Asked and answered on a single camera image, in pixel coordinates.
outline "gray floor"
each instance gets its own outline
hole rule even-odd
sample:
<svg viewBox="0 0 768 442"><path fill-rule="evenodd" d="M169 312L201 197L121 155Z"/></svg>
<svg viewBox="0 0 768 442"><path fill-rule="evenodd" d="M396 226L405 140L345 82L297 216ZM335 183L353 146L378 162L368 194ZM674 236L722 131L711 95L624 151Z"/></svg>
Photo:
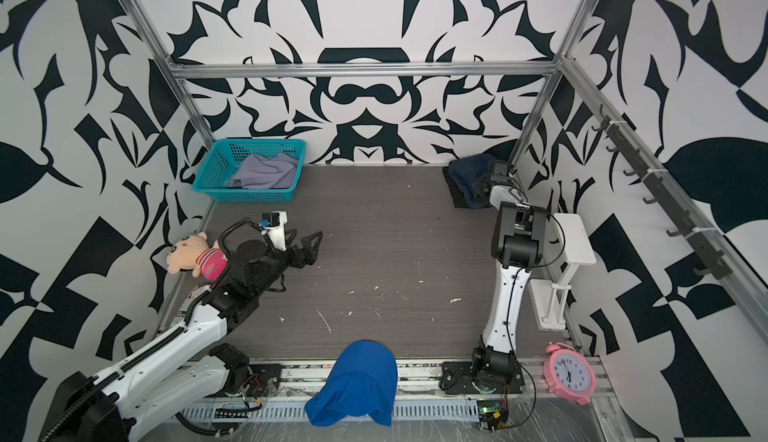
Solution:
<svg viewBox="0 0 768 442"><path fill-rule="evenodd" d="M298 238L323 231L318 262L288 269L288 291L264 294L224 341L252 358L336 358L360 339L398 358L470 356L493 297L496 211L454 208L439 167L308 166L291 203L220 203L209 240L277 209L288 211ZM241 228L227 241L234 249L254 237ZM202 280L186 277L179 299ZM562 336L537 329L526 293L518 354L544 355Z"/></svg>

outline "stuffed toy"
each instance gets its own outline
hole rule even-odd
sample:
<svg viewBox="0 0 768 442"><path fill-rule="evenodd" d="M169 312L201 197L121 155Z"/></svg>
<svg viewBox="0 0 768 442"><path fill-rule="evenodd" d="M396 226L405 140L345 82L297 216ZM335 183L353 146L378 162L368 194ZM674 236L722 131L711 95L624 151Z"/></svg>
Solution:
<svg viewBox="0 0 768 442"><path fill-rule="evenodd" d="M207 280L216 280L226 267L226 256L219 248L219 241L208 248L205 232L186 236L176 242L165 259L168 273L177 274L181 269L192 270L192 277L203 274Z"/></svg>

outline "clock face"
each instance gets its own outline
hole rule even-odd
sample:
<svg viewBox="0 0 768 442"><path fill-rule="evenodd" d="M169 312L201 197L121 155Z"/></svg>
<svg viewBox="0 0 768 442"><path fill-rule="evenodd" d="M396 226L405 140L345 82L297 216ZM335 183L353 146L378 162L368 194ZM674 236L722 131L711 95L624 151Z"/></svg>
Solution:
<svg viewBox="0 0 768 442"><path fill-rule="evenodd" d="M584 392L592 385L589 369L571 355L559 355L554 359L554 376L572 392Z"/></svg>

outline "dark blue jeans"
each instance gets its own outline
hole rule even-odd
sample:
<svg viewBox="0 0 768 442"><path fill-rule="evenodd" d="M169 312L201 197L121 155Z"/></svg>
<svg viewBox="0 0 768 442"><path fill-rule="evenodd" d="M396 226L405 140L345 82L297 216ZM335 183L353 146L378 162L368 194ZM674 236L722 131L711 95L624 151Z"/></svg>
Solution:
<svg viewBox="0 0 768 442"><path fill-rule="evenodd" d="M465 159L452 160L448 164L448 174L456 182L458 189L464 194L467 206L473 210L490 207L474 189L472 183L488 171L488 164L494 156L491 154L477 154Z"/></svg>

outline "plastic basket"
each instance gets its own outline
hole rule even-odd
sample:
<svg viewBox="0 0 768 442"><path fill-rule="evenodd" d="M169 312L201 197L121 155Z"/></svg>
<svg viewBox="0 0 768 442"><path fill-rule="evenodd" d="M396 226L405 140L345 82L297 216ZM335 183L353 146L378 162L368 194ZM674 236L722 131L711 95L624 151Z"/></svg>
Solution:
<svg viewBox="0 0 768 442"><path fill-rule="evenodd" d="M253 190L250 188L226 188L226 181L251 154L274 157L283 152L299 160L296 179L290 188ZM284 139L222 139L216 140L208 151L203 165L195 177L192 189L221 202L290 202L304 165L306 142Z"/></svg>

